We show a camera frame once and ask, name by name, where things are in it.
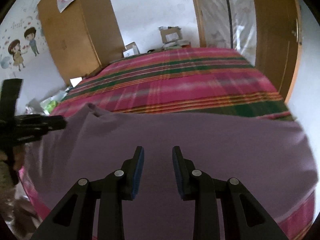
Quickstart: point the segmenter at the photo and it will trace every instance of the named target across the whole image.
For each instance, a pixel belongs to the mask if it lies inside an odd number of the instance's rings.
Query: white wall
[[[65,83],[53,63],[48,47],[45,44],[45,37],[41,35],[41,23],[36,19],[36,5],[39,1],[17,0],[0,25],[0,55],[2,59],[10,56],[11,61],[9,68],[3,69],[0,67],[0,82],[14,77],[24,79],[20,99],[17,104],[17,114],[22,114],[25,110],[25,105],[30,102],[35,108],[39,107],[38,103],[40,101],[65,87]],[[25,21],[29,14],[33,16],[32,20],[30,20],[30,25],[28,25],[29,20]],[[36,41],[40,53],[37,56],[34,55],[30,48],[28,51],[22,49],[24,45],[28,45],[28,41],[24,39],[24,31],[33,25],[37,29]],[[13,66],[12,56],[8,54],[8,45],[10,43],[3,44],[2,37],[9,42],[19,39],[21,41],[21,52],[27,52],[22,55],[26,67],[21,68],[21,72],[18,71],[17,67]]]
[[[125,45],[135,41],[141,53],[161,48],[158,27],[179,26],[183,39],[199,47],[193,0],[111,0],[111,3]]]
[[[302,16],[302,56],[297,80],[288,103],[309,137],[320,171],[320,26],[299,0]],[[320,185],[316,188],[316,215],[320,211]]]

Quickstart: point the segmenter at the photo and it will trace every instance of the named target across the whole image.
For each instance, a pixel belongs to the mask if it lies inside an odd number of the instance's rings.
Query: brown cabinet
[[[123,57],[110,0],[75,0],[62,13],[57,0],[41,0],[38,9],[52,58],[66,83]]]

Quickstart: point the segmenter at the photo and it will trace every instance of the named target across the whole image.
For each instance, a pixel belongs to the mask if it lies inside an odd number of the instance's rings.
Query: cartoon girl
[[[20,64],[22,64],[22,66],[25,68],[26,66],[23,64],[23,58],[21,55],[26,54],[27,52],[21,53],[20,50],[20,41],[19,40],[14,40],[13,42],[10,43],[9,47],[8,47],[8,52],[10,55],[12,55],[13,57],[13,65],[14,66],[18,66],[19,67],[19,71],[21,71],[20,69]]]

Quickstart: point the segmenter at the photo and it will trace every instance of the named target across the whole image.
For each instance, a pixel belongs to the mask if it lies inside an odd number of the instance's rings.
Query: cardboard box
[[[128,44],[127,46],[125,46],[125,49],[126,50],[123,52],[124,57],[130,57],[133,55],[140,54],[139,49],[138,49],[135,42],[132,42],[132,43]]]
[[[160,27],[159,30],[163,43],[182,40],[181,29],[178,26],[168,27],[167,29]]]

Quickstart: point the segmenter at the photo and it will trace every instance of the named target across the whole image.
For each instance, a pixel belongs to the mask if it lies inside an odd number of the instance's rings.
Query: transparent plastic curtain
[[[234,48],[254,65],[257,45],[254,1],[199,1],[207,47]]]

